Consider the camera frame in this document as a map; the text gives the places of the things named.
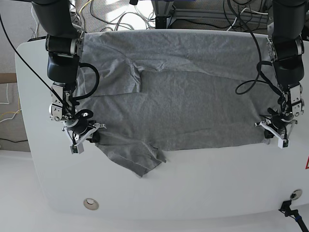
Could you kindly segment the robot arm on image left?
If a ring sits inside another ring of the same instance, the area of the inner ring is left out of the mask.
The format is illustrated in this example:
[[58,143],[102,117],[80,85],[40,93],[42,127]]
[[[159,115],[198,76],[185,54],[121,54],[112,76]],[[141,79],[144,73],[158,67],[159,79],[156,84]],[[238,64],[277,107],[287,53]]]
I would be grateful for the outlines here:
[[[99,142],[100,136],[90,110],[76,110],[79,101],[90,97],[98,88],[99,72],[91,64],[81,63],[84,31],[74,25],[70,16],[68,0],[33,0],[33,9],[46,31],[45,48],[48,52],[47,76],[53,81],[50,118],[61,121],[69,138],[76,145],[83,139]],[[95,73],[93,88],[82,96],[75,97],[79,68],[90,68]]]

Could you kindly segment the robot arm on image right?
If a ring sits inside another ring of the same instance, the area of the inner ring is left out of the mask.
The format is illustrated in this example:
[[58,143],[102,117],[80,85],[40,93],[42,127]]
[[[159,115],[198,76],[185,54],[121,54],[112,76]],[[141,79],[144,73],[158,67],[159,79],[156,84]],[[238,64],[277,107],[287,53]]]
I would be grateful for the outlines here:
[[268,5],[268,51],[280,88],[278,104],[280,109],[269,109],[268,122],[276,133],[287,138],[287,125],[304,113],[301,97],[304,78],[304,43],[301,32],[305,25],[308,1],[269,0]]

